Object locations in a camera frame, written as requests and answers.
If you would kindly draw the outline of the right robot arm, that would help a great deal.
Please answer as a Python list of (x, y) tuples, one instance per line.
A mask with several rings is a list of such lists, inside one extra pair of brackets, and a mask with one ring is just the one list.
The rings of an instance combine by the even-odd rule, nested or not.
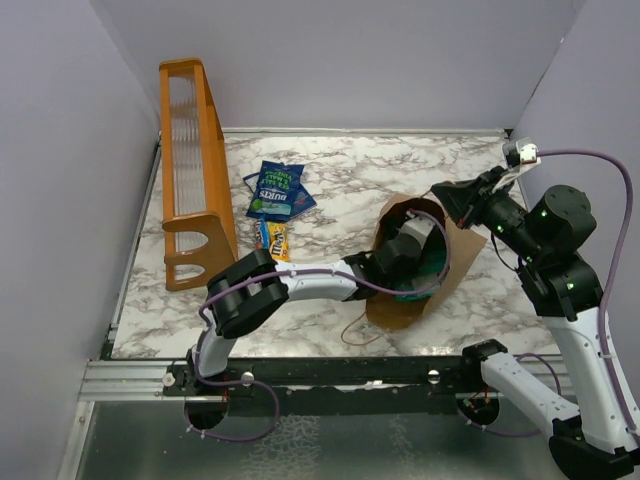
[(440, 182), (431, 191), (461, 229), (486, 227), (518, 257), (517, 276), (558, 346), (576, 397), (563, 399), (491, 339), (464, 348), (459, 378), (469, 390), (491, 387), (509, 399), (547, 441), (569, 479), (620, 479), (639, 464), (639, 445), (625, 414), (638, 419), (631, 392), (607, 345), (607, 315), (597, 274), (578, 250), (596, 228), (587, 196), (550, 187), (530, 211), (509, 195), (507, 171)]

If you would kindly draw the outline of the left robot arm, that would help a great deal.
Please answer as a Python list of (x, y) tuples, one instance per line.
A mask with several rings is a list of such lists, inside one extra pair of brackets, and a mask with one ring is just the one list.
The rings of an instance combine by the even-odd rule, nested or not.
[(214, 392), (236, 340), (260, 328), (286, 303), (430, 293), (440, 283), (438, 276), (420, 289), (409, 286), (423, 250), (422, 240), (400, 233), (373, 250), (331, 264), (294, 264), (273, 259), (265, 249), (251, 252), (208, 281), (199, 309), (205, 326), (191, 349), (186, 382), (199, 394)]

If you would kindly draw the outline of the yellow M&M's packet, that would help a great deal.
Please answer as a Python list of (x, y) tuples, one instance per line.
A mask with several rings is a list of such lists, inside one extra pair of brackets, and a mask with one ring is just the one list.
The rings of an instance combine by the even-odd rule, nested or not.
[(286, 223), (268, 222), (269, 252), (274, 260), (288, 262), (289, 241)]

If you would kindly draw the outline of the dark blue snack packet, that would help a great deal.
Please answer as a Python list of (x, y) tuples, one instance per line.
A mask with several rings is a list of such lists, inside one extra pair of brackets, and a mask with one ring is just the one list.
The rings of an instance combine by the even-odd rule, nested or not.
[(267, 213), (259, 212), (258, 207), (261, 205), (258, 195), (256, 193), (257, 184), (259, 179), (259, 173), (252, 173), (243, 178), (244, 184), (249, 188), (252, 198), (247, 215), (255, 219), (264, 219), (273, 222), (288, 222), (301, 215), (308, 210), (311, 210), (317, 206), (317, 202), (308, 192), (308, 190), (302, 185), (299, 185), (296, 199), (291, 206), (291, 212), (289, 214), (279, 213)]

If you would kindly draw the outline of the brown paper bag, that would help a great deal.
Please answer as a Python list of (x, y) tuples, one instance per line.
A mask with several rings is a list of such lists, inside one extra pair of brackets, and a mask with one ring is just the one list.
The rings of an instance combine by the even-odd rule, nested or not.
[[(459, 229), (438, 202), (396, 193), (381, 210), (373, 246), (380, 247), (385, 240), (389, 239), (392, 229), (400, 223), (401, 215), (411, 209), (430, 214), (444, 228), (443, 231), (435, 231), (426, 243), (426, 252), (434, 248), (446, 250), (446, 266), (443, 268), (446, 274), (441, 279), (440, 289), (430, 299), (414, 302), (399, 302), (395, 296), (385, 293), (379, 293), (367, 299), (364, 312), (346, 325), (341, 332), (340, 339), (347, 345), (364, 347), (387, 333), (424, 326), (427, 319), (435, 314), (437, 308), (458, 288), (486, 244), (484, 236), (471, 230)], [(422, 257), (405, 263), (404, 266), (410, 267), (413, 274), (418, 269)], [(347, 330), (361, 320), (366, 320), (381, 332), (362, 342), (347, 339)]]

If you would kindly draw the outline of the blue Burts crisps packet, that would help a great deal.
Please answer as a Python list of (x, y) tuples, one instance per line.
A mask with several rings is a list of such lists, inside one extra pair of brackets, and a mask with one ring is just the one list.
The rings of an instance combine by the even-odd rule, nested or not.
[(288, 221), (292, 216), (303, 171), (302, 164), (263, 161), (246, 215), (267, 221)]

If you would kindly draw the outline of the small blue candy bar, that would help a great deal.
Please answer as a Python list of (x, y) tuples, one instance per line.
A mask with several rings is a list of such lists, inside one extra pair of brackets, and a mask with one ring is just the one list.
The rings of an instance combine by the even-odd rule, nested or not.
[(253, 223), (254, 245), (256, 249), (269, 249), (270, 247), (270, 231), (268, 221), (264, 218), (258, 218)]

